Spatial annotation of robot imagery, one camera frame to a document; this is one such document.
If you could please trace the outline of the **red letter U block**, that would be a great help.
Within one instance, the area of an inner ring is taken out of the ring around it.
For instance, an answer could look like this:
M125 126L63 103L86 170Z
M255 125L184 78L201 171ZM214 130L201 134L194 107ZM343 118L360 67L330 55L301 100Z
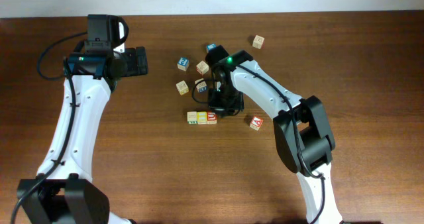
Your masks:
M217 123L217 114L214 112L207 112L207 124L216 124Z

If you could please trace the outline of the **yellow top wooden block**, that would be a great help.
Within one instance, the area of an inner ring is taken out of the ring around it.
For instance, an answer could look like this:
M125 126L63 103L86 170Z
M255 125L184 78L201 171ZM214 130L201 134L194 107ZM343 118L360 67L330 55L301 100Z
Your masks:
M199 125L207 124L207 112L206 111L197 112L197 123Z

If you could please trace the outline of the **green edged wooden block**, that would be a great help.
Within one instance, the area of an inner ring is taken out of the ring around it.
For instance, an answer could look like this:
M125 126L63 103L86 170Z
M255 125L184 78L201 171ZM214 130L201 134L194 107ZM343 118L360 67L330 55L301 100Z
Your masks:
M188 111L187 112L187 122L192 124L197 124L197 111Z

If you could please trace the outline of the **red letter A block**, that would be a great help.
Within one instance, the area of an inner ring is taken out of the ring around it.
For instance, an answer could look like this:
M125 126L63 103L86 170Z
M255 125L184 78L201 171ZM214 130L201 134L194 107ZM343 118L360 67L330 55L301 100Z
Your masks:
M252 118L252 120L249 124L249 127L258 131L261 128L263 122L264 122L264 120L261 119L260 117L253 116L253 118Z

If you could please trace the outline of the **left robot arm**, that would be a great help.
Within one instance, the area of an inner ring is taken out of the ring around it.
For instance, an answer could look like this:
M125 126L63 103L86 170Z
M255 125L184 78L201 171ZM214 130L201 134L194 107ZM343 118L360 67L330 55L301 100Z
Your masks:
M48 153L33 179L22 179L14 223L133 223L110 210L92 183L95 140L103 110L121 78L148 74L144 47L125 48L129 26L115 15L88 15L86 37L63 59L64 97Z

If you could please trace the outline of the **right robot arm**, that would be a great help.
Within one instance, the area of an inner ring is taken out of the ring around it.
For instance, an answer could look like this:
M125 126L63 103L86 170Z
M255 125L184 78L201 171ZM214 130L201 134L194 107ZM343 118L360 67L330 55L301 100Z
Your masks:
M205 60L213 82L209 108L233 116L244 109L244 97L253 100L272 119L278 156L299 180L307 222L342 223L331 183L335 139L322 102L290 92L244 50L229 54L217 46Z

